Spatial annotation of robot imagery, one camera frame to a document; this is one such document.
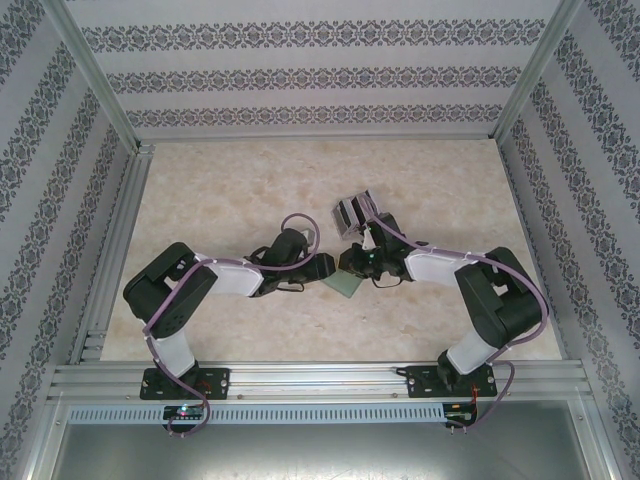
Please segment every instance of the striped wall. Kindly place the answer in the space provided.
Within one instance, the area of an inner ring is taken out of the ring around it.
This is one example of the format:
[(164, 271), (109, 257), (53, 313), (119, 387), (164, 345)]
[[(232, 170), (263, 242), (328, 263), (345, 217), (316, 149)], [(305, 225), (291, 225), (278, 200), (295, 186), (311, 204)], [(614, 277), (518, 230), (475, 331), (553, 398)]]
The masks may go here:
[(558, 0), (77, 0), (144, 139), (489, 134)]
[(640, 2), (585, 1), (501, 146), (565, 348), (640, 477)]
[(129, 155), (42, 6), (0, 5), (0, 479), (65, 363)]

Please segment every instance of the black mounting bracket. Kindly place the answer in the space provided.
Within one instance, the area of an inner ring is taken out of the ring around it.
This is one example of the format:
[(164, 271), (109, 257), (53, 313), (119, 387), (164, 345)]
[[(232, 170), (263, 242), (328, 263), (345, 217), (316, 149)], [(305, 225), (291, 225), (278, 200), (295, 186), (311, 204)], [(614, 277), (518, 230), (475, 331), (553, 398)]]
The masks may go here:
[(407, 379), (409, 398), (471, 397), (476, 388), (478, 397), (495, 397), (498, 394), (493, 369), (482, 365), (469, 375), (463, 375), (449, 389), (438, 377), (437, 365), (412, 365), (397, 368), (396, 373)]
[[(207, 400), (226, 400), (229, 392), (228, 368), (198, 368), (189, 383), (203, 393)], [(141, 400), (197, 400), (198, 397), (173, 383), (157, 368), (147, 368), (140, 387)]]

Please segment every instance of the floor panel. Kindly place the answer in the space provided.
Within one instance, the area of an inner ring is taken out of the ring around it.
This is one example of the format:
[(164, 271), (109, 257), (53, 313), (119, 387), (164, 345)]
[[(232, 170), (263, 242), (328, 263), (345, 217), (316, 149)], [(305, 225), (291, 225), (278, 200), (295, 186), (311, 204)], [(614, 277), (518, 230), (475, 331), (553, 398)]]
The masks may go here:
[[(482, 141), (218, 142), (160, 144), (125, 263), (103, 360), (146, 360), (142, 324), (122, 288), (169, 244), (241, 257), (270, 245), (292, 212), (316, 219), (321, 251), (349, 247), (330, 211), (366, 188), (405, 234), (443, 248), (511, 248), (533, 275), (531, 257), (495, 143)], [(305, 228), (304, 221), (293, 227)], [(209, 296), (187, 327), (200, 360), (435, 360), (471, 328), (455, 288), (365, 282), (347, 299), (329, 287), (259, 299)], [(505, 354), (557, 359), (551, 328)]]

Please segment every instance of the purple cable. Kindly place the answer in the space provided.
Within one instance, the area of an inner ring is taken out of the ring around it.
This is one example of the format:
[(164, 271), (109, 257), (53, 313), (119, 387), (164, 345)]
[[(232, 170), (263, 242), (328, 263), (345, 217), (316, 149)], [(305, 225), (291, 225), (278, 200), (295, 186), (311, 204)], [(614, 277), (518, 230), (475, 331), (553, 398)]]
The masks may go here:
[(162, 314), (165, 312), (165, 310), (169, 307), (169, 305), (171, 304), (173, 299), (176, 297), (176, 295), (178, 295), (178, 293), (180, 292), (180, 289), (182, 289), (184, 284), (187, 283), (189, 278), (196, 272), (196, 270), (198, 270), (203, 265), (208, 265), (210, 263), (226, 263), (226, 264), (232, 264), (232, 265), (245, 265), (245, 266), (248, 266), (248, 267), (253, 267), (253, 268), (257, 269), (257, 270), (266, 270), (266, 271), (270, 271), (270, 272), (284, 272), (284, 271), (287, 271), (287, 270), (294, 270), (294, 269), (299, 268), (302, 265), (306, 264), (307, 262), (309, 262), (315, 256), (315, 254), (318, 253), (318, 247), (320, 246), (320, 227), (318, 226), (316, 221), (313, 218), (311, 218), (309, 215), (306, 215), (304, 213), (292, 213), (291, 215), (288, 215), (282, 221), (282, 224), (280, 225), (280, 231), (283, 231), (285, 225), (287, 224), (287, 222), (289, 220), (291, 220), (292, 218), (294, 218), (294, 217), (301, 217), (301, 218), (304, 218), (304, 219), (308, 220), (309, 222), (311, 222), (311, 225), (313, 226), (313, 229), (315, 230), (315, 237), (316, 238), (315, 238), (315, 242), (314, 242), (313, 248), (311, 249), (311, 252), (309, 253), (309, 255), (304, 257), (299, 262), (294, 263), (293, 265), (287, 265), (287, 266), (284, 266), (284, 267), (269, 267), (269, 266), (264, 266), (264, 265), (254, 265), (254, 264), (252, 264), (250, 262), (244, 262), (244, 261), (241, 261), (241, 260), (235, 260), (235, 259), (230, 259), (230, 258), (220, 258), (220, 259), (205, 258), (204, 260), (200, 260), (198, 263), (193, 265), (189, 270), (187, 270), (187, 273), (184, 274), (184, 276), (180, 279), (180, 281), (177, 283), (177, 285), (174, 287), (174, 289), (171, 291), (171, 293), (167, 296), (167, 298), (165, 298), (164, 302), (162, 302), (162, 304), (160, 305), (158, 310), (156, 310), (156, 312), (153, 314), (153, 316), (151, 317), (149, 322), (142, 329), (142, 333), (144, 334), (145, 342), (146, 342), (147, 346), (149, 347), (149, 351), (151, 352), (151, 355), (153, 356), (153, 360), (158, 365), (158, 368), (160, 370), (162, 370), (162, 372), (172, 382), (174, 382), (175, 384), (177, 384), (180, 387), (184, 388), (187, 392), (195, 395), (200, 400), (202, 400), (202, 404), (204, 405), (204, 407), (205, 407), (205, 409), (207, 411), (207, 413), (206, 413), (206, 415), (205, 415), (205, 417), (204, 417), (202, 422), (200, 422), (198, 425), (193, 427), (188, 432), (182, 432), (180, 434), (176, 434), (176, 432), (171, 430), (171, 425), (173, 424), (173, 421), (174, 421), (175, 417), (170, 418), (169, 419), (169, 423), (167, 424), (167, 430), (169, 430), (169, 435), (171, 435), (171, 436), (179, 435), (180, 438), (185, 438), (185, 437), (188, 437), (189, 435), (193, 435), (194, 433), (198, 432), (199, 430), (202, 430), (207, 425), (207, 423), (209, 422), (209, 419), (211, 418), (211, 404), (209, 403), (209, 400), (207, 399), (206, 395), (204, 395), (203, 393), (200, 393), (195, 388), (191, 388), (189, 385), (187, 385), (186, 383), (182, 382), (178, 377), (173, 375), (169, 371), (167, 366), (160, 360), (160, 355), (158, 355), (158, 351), (156, 350), (155, 346), (153, 345), (153, 341), (152, 341), (153, 337), (151, 335), (151, 329), (153, 328), (155, 323), (158, 321), (158, 319), (162, 316)]

